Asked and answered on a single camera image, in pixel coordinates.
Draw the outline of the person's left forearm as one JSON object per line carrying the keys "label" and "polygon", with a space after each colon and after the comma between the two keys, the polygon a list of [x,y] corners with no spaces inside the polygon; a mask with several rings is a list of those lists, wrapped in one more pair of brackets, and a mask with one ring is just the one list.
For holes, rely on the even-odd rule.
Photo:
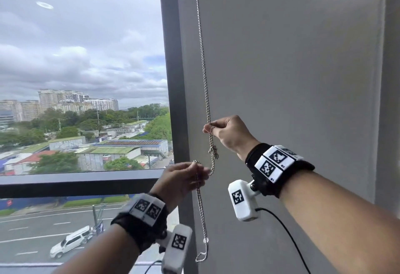
{"label": "person's left forearm", "polygon": [[114,224],[52,274],[129,274],[139,255],[134,239]]}

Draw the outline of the grey street pole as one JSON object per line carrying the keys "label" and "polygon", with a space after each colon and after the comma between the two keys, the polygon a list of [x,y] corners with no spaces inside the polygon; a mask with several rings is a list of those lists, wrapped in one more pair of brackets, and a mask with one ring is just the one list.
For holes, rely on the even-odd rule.
{"label": "grey street pole", "polygon": [[94,219],[93,234],[99,236],[104,232],[103,211],[106,204],[92,205],[92,214]]}

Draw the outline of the person's right forearm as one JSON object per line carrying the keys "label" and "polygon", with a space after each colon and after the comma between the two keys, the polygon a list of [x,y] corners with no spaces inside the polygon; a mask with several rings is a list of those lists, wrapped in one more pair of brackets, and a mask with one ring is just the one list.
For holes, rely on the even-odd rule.
{"label": "person's right forearm", "polygon": [[400,274],[400,219],[312,171],[283,186],[280,200],[341,274]]}

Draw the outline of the high-rise buildings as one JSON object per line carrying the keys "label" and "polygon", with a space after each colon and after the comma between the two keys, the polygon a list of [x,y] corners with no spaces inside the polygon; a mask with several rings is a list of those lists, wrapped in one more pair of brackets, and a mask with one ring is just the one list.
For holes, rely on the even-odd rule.
{"label": "high-rise buildings", "polygon": [[114,98],[91,98],[88,94],[75,90],[43,89],[38,91],[38,100],[0,100],[0,111],[5,111],[11,121],[32,121],[48,109],[65,113],[82,113],[87,110],[119,110]]}

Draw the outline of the green-roofed warehouse building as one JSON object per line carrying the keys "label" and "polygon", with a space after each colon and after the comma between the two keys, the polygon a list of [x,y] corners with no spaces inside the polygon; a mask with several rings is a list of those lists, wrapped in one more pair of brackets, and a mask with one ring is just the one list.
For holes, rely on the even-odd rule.
{"label": "green-roofed warehouse building", "polygon": [[141,155],[139,147],[88,146],[76,150],[78,167],[82,171],[104,171],[104,165],[120,158],[134,159]]}

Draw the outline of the white car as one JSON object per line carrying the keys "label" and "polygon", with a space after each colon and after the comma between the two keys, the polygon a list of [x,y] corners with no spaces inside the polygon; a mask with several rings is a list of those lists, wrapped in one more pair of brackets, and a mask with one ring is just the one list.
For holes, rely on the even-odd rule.
{"label": "white car", "polygon": [[59,259],[67,252],[85,245],[93,237],[93,228],[85,226],[69,235],[50,250],[50,258]]}

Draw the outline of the person's right hand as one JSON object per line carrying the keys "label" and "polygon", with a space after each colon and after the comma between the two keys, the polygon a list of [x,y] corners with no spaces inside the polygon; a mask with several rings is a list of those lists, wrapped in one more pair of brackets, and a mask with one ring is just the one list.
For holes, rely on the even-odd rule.
{"label": "person's right hand", "polygon": [[259,145],[258,141],[248,130],[238,115],[227,118],[227,126],[217,139],[229,150],[235,152],[240,160],[245,161],[250,151]]}

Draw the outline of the dark window frame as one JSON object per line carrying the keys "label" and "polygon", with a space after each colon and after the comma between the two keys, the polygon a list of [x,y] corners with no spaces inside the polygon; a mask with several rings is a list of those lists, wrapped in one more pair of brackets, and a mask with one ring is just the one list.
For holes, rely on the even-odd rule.
{"label": "dark window frame", "polygon": [[[61,258],[53,246],[93,228],[92,205],[106,204],[104,231],[139,186],[173,157],[186,160],[178,0],[0,0],[0,100],[38,100],[43,89],[114,98],[119,110],[62,113],[32,121],[0,111],[0,274],[51,274],[97,236]],[[82,171],[75,151],[139,147],[104,171]]]}

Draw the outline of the person's left hand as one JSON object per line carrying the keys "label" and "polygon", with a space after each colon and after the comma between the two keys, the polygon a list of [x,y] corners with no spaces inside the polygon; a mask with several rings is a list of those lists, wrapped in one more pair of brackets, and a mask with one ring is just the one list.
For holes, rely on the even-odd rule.
{"label": "person's left hand", "polygon": [[192,191],[184,189],[184,169],[192,162],[181,162],[167,166],[149,193],[155,194],[172,211]]}

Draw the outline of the grey roller blind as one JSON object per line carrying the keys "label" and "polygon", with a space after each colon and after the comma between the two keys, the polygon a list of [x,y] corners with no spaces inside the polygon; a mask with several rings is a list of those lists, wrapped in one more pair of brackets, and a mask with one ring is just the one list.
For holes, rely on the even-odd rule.
{"label": "grey roller blind", "polygon": [[[374,202],[384,0],[198,0],[211,119],[239,115],[252,134],[302,155]],[[190,158],[210,163],[196,0],[178,0]],[[228,185],[251,180],[216,140],[202,189],[210,252],[200,274],[307,274],[265,211],[236,219]]]}

